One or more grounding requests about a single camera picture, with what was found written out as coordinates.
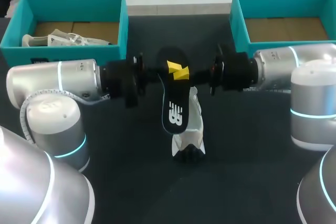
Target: cable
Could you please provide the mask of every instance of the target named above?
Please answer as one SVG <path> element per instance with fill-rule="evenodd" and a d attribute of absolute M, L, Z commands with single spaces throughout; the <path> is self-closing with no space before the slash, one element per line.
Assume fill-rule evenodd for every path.
<path fill-rule="evenodd" d="M 21 124 L 21 128 L 22 128 L 23 134 L 25 135 L 26 140 L 32 145 L 36 145 L 36 143 L 34 142 L 32 136 L 30 135 L 29 129 L 27 127 L 26 112 L 27 112 L 27 107 L 30 104 L 30 102 L 34 98 L 36 98 L 36 97 L 38 97 L 39 95 L 42 95 L 42 94 L 64 95 L 64 96 L 70 97 L 70 98 L 74 99 L 75 101 L 80 102 L 84 105 L 94 105 L 96 103 L 99 103 L 99 102 L 110 99 L 110 96 L 107 94 L 107 95 L 101 97 L 101 99 L 98 100 L 98 101 L 86 101 L 86 100 L 82 99 L 81 97 L 78 97 L 77 95 L 74 95 L 74 94 L 72 94 L 68 91 L 60 91 L 60 90 L 56 90 L 56 89 L 39 90 L 39 91 L 31 94 L 30 96 L 28 96 L 26 98 L 26 100 L 23 102 L 23 104 L 20 108 L 20 124 Z"/>

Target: black insole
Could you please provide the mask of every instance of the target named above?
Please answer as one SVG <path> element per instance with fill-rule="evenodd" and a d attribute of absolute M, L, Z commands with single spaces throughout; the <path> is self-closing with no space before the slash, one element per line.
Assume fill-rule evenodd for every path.
<path fill-rule="evenodd" d="M 161 79 L 164 94 L 162 105 L 162 124 L 170 134 L 180 134 L 185 131 L 189 118 L 189 80 L 174 80 L 169 73 L 167 61 L 188 67 L 186 54 L 176 47 L 164 47 L 156 56 L 156 66 Z"/>

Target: metal cylinder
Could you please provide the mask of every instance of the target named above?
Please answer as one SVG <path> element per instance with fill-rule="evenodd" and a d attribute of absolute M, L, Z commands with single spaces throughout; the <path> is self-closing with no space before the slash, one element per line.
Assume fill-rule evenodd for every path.
<path fill-rule="evenodd" d="M 27 121 L 36 145 L 82 172 L 89 164 L 87 137 L 77 103 L 66 96 L 44 94 L 27 107 Z"/>
<path fill-rule="evenodd" d="M 303 224 L 336 223 L 336 148 L 303 178 L 297 192 L 297 208 Z"/>
<path fill-rule="evenodd" d="M 288 89 L 291 74 L 297 67 L 312 60 L 336 57 L 336 45 L 312 44 L 263 49 L 255 53 L 259 79 L 257 89 Z"/>
<path fill-rule="evenodd" d="M 95 196 L 70 166 L 0 127 L 1 224 L 90 224 Z"/>
<path fill-rule="evenodd" d="M 295 144 L 327 151 L 336 144 L 336 64 L 316 61 L 291 77 L 291 137 Z"/>
<path fill-rule="evenodd" d="M 92 59 L 13 67 L 6 85 L 9 100 L 18 109 L 30 94 L 43 89 L 69 91 L 87 101 L 102 95 L 99 67 Z"/>

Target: new balance logo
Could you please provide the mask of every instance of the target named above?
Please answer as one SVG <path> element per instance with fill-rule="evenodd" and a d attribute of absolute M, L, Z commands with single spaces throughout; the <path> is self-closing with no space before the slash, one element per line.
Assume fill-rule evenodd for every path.
<path fill-rule="evenodd" d="M 174 105 L 174 103 L 169 102 L 169 121 L 172 124 L 176 124 L 177 126 L 182 125 L 182 108 L 179 106 Z"/>

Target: cardboard bottom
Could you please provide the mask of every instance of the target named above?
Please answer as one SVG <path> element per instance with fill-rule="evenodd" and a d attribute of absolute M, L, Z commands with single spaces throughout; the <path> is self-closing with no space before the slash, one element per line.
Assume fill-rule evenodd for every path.
<path fill-rule="evenodd" d="M 33 36 L 48 36 L 55 29 L 118 44 L 119 22 L 39 22 Z"/>
<path fill-rule="evenodd" d="M 246 18 L 251 42 L 329 40 L 320 18 Z"/>

